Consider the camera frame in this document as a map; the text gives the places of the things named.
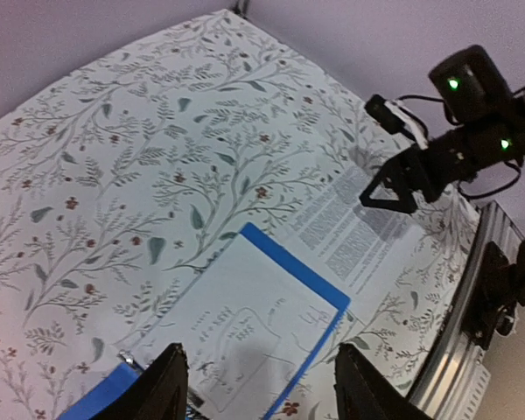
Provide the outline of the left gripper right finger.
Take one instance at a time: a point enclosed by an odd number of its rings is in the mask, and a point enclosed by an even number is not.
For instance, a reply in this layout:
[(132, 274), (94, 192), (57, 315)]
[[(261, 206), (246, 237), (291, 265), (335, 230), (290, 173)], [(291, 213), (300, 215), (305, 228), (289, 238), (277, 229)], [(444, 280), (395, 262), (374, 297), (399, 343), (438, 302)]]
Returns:
[(401, 396), (375, 366), (352, 344), (339, 346), (334, 366), (337, 411), (340, 420), (430, 420)]

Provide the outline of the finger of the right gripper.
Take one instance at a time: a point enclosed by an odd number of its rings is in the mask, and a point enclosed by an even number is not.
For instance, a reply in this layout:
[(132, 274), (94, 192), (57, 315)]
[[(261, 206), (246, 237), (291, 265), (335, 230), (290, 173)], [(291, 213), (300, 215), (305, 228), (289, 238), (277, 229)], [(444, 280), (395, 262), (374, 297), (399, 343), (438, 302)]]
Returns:
[(387, 189), (395, 193), (397, 198), (404, 196), (410, 196), (409, 188), (406, 184), (403, 168), (398, 157), (392, 157), (389, 159), (381, 169), (374, 175), (370, 184), (360, 194), (368, 194), (371, 198), (373, 192), (380, 186), (383, 185)]
[(368, 194), (363, 193), (360, 196), (360, 202), (364, 207), (389, 210), (401, 214), (413, 214), (417, 210), (417, 203), (412, 195), (397, 199), (373, 199)]

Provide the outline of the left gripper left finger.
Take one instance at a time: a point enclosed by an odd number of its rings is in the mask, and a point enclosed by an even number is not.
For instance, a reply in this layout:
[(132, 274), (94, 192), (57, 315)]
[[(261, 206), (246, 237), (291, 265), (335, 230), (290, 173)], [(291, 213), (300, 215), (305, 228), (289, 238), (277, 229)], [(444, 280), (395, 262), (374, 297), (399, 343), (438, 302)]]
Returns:
[(188, 385), (186, 352), (171, 343), (136, 382), (108, 406), (109, 419), (185, 419)]

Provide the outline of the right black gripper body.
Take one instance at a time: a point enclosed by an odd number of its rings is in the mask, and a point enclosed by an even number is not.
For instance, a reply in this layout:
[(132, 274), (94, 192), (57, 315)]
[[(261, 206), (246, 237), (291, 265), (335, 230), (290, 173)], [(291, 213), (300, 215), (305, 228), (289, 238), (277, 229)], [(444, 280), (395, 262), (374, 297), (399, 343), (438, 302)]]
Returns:
[(435, 140), (427, 149), (411, 146), (394, 157), (411, 191), (418, 191), (426, 202), (439, 199), (443, 190), (459, 179), (459, 143)]

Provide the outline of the blue ring binder folder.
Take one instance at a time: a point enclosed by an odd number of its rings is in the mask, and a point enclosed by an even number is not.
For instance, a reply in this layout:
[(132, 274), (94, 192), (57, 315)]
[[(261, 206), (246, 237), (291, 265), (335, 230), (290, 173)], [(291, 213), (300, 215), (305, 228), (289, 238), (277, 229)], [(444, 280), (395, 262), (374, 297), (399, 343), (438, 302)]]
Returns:
[(64, 416), (269, 419), (349, 302), (249, 223)]

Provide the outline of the printed text paper sheet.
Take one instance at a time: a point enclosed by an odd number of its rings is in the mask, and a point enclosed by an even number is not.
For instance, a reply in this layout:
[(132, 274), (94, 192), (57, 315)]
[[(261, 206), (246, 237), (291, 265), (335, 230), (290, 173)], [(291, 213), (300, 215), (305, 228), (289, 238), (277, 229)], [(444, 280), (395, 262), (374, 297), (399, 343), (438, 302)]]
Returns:
[(360, 167), (349, 167), (293, 214), (278, 236), (329, 283), (365, 298), (396, 288), (424, 231), (407, 214), (363, 206), (359, 195), (369, 180)]

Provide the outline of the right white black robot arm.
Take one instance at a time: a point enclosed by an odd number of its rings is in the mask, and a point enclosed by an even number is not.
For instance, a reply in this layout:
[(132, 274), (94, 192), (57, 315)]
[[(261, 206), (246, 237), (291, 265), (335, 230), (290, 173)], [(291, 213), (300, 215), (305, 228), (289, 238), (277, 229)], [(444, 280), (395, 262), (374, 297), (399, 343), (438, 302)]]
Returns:
[(389, 134), (405, 134), (415, 142), (381, 166), (360, 194), (363, 206), (413, 214), (415, 192), (432, 203), (449, 184), (470, 181), (487, 167), (504, 163), (522, 168), (525, 88), (513, 93), (484, 47), (471, 45), (454, 53), (429, 78), (455, 128), (429, 139), (427, 129), (400, 101), (372, 96), (366, 112)]

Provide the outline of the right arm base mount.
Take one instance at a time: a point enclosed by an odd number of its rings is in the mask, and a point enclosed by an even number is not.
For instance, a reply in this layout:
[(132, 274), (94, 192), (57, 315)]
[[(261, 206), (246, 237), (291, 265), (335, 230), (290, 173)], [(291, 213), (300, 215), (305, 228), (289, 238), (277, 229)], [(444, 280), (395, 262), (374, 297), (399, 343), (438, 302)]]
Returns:
[(474, 345), (487, 350), (496, 333), (507, 335), (515, 325), (515, 310), (525, 306), (525, 240), (510, 262), (495, 241), (484, 249), (462, 330)]

